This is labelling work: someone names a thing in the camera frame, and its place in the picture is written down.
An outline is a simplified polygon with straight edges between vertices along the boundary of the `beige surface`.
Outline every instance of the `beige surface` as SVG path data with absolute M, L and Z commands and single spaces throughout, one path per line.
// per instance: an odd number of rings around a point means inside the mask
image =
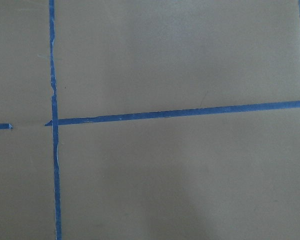
M 64 240 L 300 240 L 300 109 L 59 136 Z
M 0 240 L 53 240 L 51 129 L 0 130 Z
M 300 100 L 298 1 L 56 0 L 59 116 Z M 47 0 L 0 0 L 0 240 L 53 240 Z M 300 240 L 300 109 L 60 127 L 63 240 Z
M 51 118 L 48 0 L 0 0 L 0 123 Z
M 58 0 L 60 118 L 300 100 L 297 0 Z

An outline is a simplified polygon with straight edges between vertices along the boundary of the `horizontal tape line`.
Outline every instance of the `horizontal tape line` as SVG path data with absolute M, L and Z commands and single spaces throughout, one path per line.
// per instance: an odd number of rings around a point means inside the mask
M 184 110 L 140 112 L 140 113 L 106 115 L 106 116 L 96 116 L 96 117 L 65 118 L 65 119 L 59 119 L 58 125 L 104 123 L 104 122 L 128 121 L 128 120 L 138 120 L 138 119 L 173 118 L 173 117 L 185 117 L 185 116 L 196 116 L 196 115 L 226 114 L 226 113 L 240 113 L 240 112 L 253 112 L 253 111 L 264 111 L 264 110 L 277 110 L 277 109 L 295 109 L 295 108 L 300 108 L 300 101 L 269 102 L 269 103 L 258 103 L 258 104 L 248 104 L 248 105 L 217 106 L 217 107 L 184 109 Z M 52 126 L 52 121 L 46 123 L 45 126 Z
M 13 129 L 14 127 L 10 123 L 0 123 L 0 129 Z

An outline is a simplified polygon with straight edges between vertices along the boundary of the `gray floor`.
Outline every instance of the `gray floor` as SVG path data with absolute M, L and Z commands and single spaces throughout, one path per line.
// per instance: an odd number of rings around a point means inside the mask
M 60 118 L 300 100 L 297 0 L 56 0 Z M 0 240 L 53 240 L 47 0 L 0 1 Z M 64 240 L 300 240 L 300 108 L 59 127 Z

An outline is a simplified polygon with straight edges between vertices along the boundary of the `torn tape end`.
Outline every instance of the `torn tape end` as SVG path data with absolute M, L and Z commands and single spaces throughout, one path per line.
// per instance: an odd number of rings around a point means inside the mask
M 52 126 L 52 120 L 48 121 L 45 126 Z

